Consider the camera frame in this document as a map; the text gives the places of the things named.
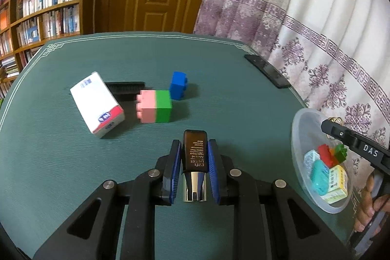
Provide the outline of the person's right hand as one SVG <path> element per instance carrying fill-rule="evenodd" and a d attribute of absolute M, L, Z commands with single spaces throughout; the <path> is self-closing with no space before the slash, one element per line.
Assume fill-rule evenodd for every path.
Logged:
<path fill-rule="evenodd" d="M 363 232 L 365 227 L 372 220 L 375 212 L 384 211 L 389 213 L 389 195 L 377 197 L 375 200 L 371 197 L 374 187 L 373 173 L 369 175 L 365 187 L 361 191 L 361 201 L 356 213 L 354 230 Z"/>

